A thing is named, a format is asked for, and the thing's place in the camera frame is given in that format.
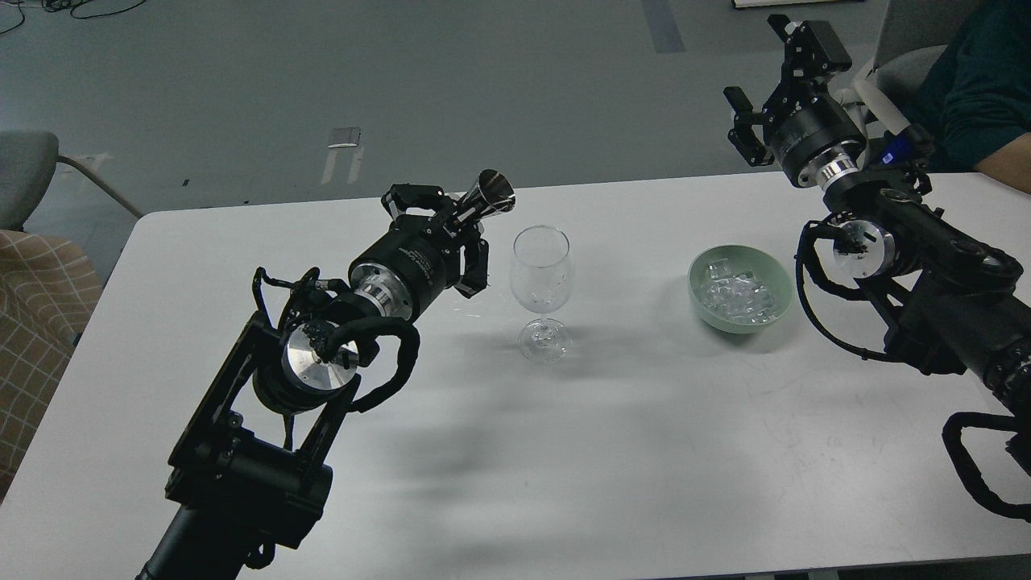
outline person's arm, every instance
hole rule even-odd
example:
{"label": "person's arm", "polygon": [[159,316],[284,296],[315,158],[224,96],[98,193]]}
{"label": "person's arm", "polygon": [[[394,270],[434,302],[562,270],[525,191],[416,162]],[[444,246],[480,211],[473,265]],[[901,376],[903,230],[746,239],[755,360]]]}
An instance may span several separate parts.
{"label": "person's arm", "polygon": [[1031,191],[1031,0],[985,2],[956,45],[939,143],[956,168]]}
{"label": "person's arm", "polygon": [[1031,193],[1031,133],[1009,141],[973,168],[1013,189]]}

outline gray floor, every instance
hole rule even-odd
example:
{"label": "gray floor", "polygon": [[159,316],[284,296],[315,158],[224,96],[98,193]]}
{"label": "gray floor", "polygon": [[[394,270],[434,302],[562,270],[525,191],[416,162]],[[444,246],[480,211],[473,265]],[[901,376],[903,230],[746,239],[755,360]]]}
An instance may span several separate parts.
{"label": "gray floor", "polygon": [[[886,3],[781,11],[831,21],[858,68]],[[770,10],[730,0],[155,0],[86,22],[26,12],[0,37],[0,129],[57,133],[62,152],[145,211],[377,196],[405,181],[458,191],[484,167],[517,186],[741,172],[722,89],[762,101],[783,59]],[[16,19],[0,5],[0,29]],[[331,129],[351,126],[361,146],[328,150]],[[26,229],[77,241],[106,278],[133,224],[62,168]],[[841,574],[1029,577],[1023,558]]]}

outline wine glass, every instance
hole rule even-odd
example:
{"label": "wine glass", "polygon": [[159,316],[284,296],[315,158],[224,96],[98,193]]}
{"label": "wine glass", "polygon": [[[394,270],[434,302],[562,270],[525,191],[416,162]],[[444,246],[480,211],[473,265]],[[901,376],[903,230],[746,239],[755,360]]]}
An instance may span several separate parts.
{"label": "wine glass", "polygon": [[512,243],[509,283],[523,308],[542,315],[519,335],[520,350],[535,363],[553,363],[569,350],[569,332],[558,320],[543,315],[559,310],[572,293],[573,266],[569,238],[552,226],[532,226]]}

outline glass base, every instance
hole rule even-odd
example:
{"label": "glass base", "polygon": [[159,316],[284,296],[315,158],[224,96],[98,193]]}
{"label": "glass base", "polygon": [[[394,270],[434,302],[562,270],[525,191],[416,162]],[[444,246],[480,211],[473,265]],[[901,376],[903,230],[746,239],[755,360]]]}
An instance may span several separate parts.
{"label": "glass base", "polygon": [[569,332],[554,318],[534,320],[519,334],[519,348],[534,363],[555,363],[569,350]]}

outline person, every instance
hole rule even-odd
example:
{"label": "person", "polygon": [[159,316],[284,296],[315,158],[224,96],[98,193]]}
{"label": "person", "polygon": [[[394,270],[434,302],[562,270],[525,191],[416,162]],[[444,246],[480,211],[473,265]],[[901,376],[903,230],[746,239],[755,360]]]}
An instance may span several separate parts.
{"label": "person", "polygon": [[1031,193],[1031,0],[985,0],[902,112],[934,136],[932,171]]}

